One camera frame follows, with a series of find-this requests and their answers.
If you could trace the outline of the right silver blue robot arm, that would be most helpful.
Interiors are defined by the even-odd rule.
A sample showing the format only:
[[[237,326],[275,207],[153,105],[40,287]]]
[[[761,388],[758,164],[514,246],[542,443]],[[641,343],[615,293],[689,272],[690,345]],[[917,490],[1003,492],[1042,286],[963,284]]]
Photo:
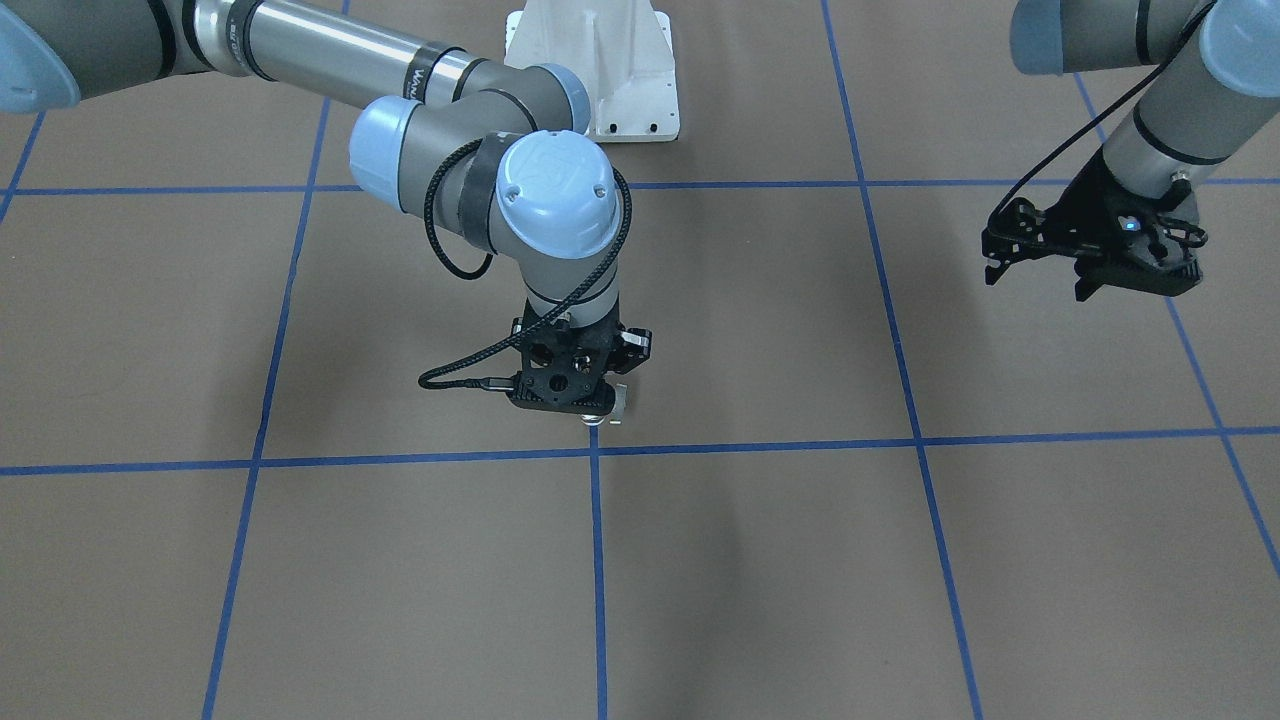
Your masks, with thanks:
[[[421,374],[426,389],[556,404],[652,356],[620,319],[632,222],[625,178],[588,136],[586,85],[568,68],[513,68],[305,1],[5,1],[3,110],[35,114],[216,72],[360,109],[357,184],[416,217],[438,261],[475,281],[515,260],[526,301],[508,337]]]

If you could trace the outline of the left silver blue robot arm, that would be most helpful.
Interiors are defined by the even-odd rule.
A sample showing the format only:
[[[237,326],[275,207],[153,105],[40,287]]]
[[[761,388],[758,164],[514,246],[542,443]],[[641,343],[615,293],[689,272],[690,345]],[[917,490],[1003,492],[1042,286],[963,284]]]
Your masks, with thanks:
[[[1277,114],[1275,1],[1019,1],[1028,76],[1148,67],[1130,111],[1046,210],[1010,191],[982,234],[986,283],[1074,260],[1078,301],[1112,286],[1175,297],[1202,282],[1196,188]]]

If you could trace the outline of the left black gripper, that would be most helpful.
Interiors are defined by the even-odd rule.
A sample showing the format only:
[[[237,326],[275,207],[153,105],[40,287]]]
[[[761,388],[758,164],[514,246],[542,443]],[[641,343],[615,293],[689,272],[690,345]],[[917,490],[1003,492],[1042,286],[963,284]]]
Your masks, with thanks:
[[[1108,168],[1102,150],[1094,152],[1044,211],[1041,234],[1075,258],[1130,263],[1181,263],[1201,249],[1193,183],[1184,170],[1157,182],[1155,197],[1134,193]],[[1105,261],[1075,260],[1074,297],[1088,301],[1108,284]]]

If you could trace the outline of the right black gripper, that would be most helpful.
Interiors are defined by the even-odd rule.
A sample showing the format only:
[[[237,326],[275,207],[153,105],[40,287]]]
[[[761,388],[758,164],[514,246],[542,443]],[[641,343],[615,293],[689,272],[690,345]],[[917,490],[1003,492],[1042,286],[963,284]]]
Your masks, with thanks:
[[[623,325],[614,313],[590,325],[572,327],[559,319],[516,343],[524,368],[566,375],[625,375],[652,357],[653,333]]]

